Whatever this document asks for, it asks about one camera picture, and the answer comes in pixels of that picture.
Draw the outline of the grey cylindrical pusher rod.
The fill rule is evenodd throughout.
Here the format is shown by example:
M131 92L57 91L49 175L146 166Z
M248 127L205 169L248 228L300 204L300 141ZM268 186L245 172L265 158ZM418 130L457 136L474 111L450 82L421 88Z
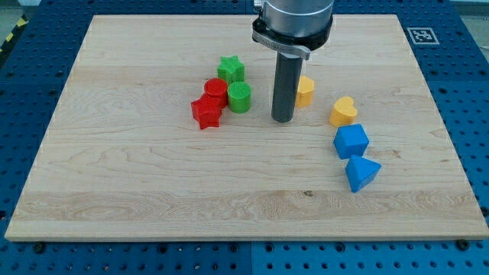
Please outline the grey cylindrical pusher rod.
M303 59L278 53L276 59L271 116L285 123L293 118Z

